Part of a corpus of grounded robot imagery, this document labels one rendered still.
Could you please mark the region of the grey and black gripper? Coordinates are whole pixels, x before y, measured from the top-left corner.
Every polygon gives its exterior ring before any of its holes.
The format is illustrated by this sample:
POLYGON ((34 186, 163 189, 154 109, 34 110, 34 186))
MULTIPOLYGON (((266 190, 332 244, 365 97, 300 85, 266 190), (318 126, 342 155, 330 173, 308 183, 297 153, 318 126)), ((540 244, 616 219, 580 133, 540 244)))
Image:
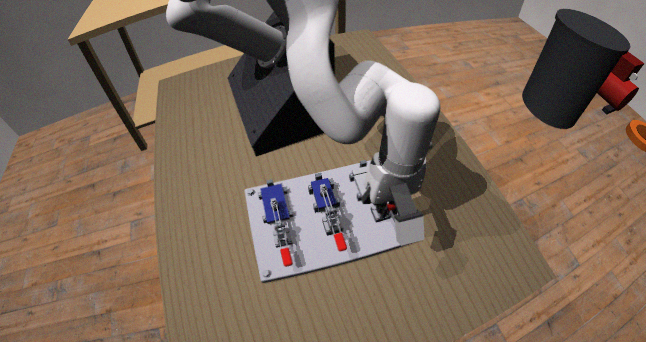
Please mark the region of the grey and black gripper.
POLYGON ((366 173, 364 186, 367 190, 361 197, 362 203, 373 203, 373 205, 376 205, 377 213, 380 213, 381 217, 385 218, 388 211, 387 202, 390 201, 389 204, 395 205, 389 187, 406 183, 411 195, 417 193, 425 177, 426 157, 420 170, 408 176, 393 174, 381 164, 379 152, 375 153, 366 173))

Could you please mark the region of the blue rectangular block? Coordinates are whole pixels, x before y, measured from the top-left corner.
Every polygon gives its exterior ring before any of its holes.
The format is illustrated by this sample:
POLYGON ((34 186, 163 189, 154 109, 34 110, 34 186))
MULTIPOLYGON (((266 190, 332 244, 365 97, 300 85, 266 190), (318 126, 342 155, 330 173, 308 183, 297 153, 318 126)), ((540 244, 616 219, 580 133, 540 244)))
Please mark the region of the blue rectangular block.
MULTIPOLYGON (((336 203, 336 200, 335 200, 335 197, 334 197, 334 194, 333 194, 329 179, 325 178, 325 179, 316 180, 316 181, 311 182, 314 198, 315 198, 315 201, 316 201, 316 203, 318 205, 318 211, 323 212, 323 211, 325 211, 325 207, 326 207, 324 198, 321 197, 321 195, 320 195, 320 185, 322 185, 322 184, 325 184, 325 186, 327 187, 327 192, 328 192, 332 207, 337 208, 337 203, 336 203)), ((329 204, 329 201, 328 201, 328 197, 325 197, 325 199, 326 199, 327 206, 329 207, 330 204, 329 204)))
POLYGON ((260 188, 261 189, 261 195, 262 195, 262 200, 263 200, 263 205, 264 205, 264 210, 265 210, 265 215, 266 215, 266 220, 267 224, 275 223, 275 218, 273 214, 273 210, 271 207, 271 198, 276 198, 278 205, 279 205, 279 216, 280 220, 285 221, 289 220, 289 213, 282 189, 282 184, 278 185, 273 185, 265 188, 260 188))

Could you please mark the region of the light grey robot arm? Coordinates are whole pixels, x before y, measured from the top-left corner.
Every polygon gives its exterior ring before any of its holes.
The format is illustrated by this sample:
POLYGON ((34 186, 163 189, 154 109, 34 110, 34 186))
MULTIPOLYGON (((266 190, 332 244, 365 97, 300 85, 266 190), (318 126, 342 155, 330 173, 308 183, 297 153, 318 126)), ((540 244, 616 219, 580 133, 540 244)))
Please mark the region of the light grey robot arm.
MULTIPOLYGON (((210 1, 169 0, 168 24, 259 59, 263 68, 274 66, 286 51, 294 91, 328 137, 357 143, 382 115, 381 164, 400 176, 422 168, 432 149, 439 99, 428 87, 375 61, 359 63, 338 84, 329 39, 339 0, 266 0, 284 26, 275 28, 231 6, 210 6, 210 1)), ((389 190, 398 212, 396 241, 403 246, 424 240, 423 213, 416 210, 407 184, 389 190)))

